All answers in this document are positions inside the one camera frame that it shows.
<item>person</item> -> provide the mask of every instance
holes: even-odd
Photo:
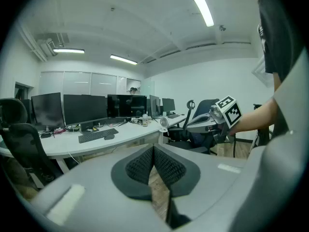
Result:
[[[265,70],[273,74],[274,91],[285,80],[297,61],[304,43],[297,28],[279,0],[258,0],[261,37],[265,58]],[[274,126],[272,138],[288,131],[283,114],[274,98],[261,107],[244,114],[231,129],[230,135],[241,131],[252,131]]]
[[[137,91],[137,88],[135,87],[130,88],[130,95],[135,95],[136,91]]]

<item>chair headrest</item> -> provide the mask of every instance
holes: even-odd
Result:
[[[23,103],[14,98],[0,99],[0,123],[2,126],[26,123],[27,111]]]

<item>black sleeve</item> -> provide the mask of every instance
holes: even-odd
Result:
[[[265,72],[273,74],[274,72],[278,72],[276,70],[275,64],[271,58],[267,43],[265,42],[265,52],[264,52],[264,59],[265,59]]]

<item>ceiling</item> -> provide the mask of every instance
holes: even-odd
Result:
[[[206,1],[213,27],[206,26],[192,0],[34,0],[23,22],[36,39],[59,33],[66,47],[102,46],[108,57],[138,63],[199,45],[250,42],[258,20],[256,0]],[[58,44],[56,34],[53,40]]]

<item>black keyboard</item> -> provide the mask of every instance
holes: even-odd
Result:
[[[103,131],[98,131],[98,132],[78,136],[78,141],[79,141],[80,144],[82,144],[82,143],[90,142],[90,141],[100,139],[100,138],[104,138],[108,135],[117,134],[117,133],[118,133],[118,131],[116,129],[112,128],[112,129],[108,129],[108,130],[103,130]]]
[[[169,115],[168,116],[168,118],[177,118],[177,117],[179,117],[180,115],[178,115],[178,114],[171,114],[171,115]]]

